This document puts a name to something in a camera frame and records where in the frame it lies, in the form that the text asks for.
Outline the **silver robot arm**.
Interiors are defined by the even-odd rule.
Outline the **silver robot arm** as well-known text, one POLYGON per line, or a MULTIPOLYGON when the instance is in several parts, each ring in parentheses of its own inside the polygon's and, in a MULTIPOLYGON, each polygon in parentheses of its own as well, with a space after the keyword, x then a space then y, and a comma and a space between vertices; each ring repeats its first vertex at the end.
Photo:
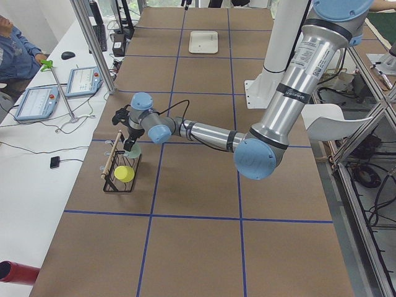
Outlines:
POLYGON ((132 97, 124 122, 129 132, 124 149, 130 152, 143 134, 155 144, 176 135, 233 153, 236 169, 249 179, 268 177, 280 164, 289 146, 288 135, 336 50, 361 41, 363 22, 372 4, 372 1, 314 1, 302 25, 303 39, 285 75, 262 119, 246 134, 183 117, 163 118, 154 110, 153 98, 139 92, 132 97))

